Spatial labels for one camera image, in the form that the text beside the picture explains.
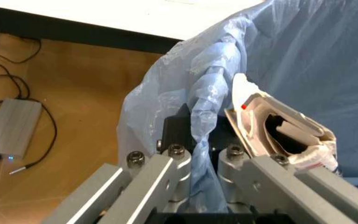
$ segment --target blue plastic bag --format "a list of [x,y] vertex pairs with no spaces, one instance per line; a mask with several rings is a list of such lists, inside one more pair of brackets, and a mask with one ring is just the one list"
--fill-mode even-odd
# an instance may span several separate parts
[[343,174],[358,185],[358,0],[269,0],[175,45],[125,98],[120,162],[133,150],[155,153],[164,118],[187,103],[197,141],[190,203],[226,212],[207,139],[231,106],[237,72],[331,129]]

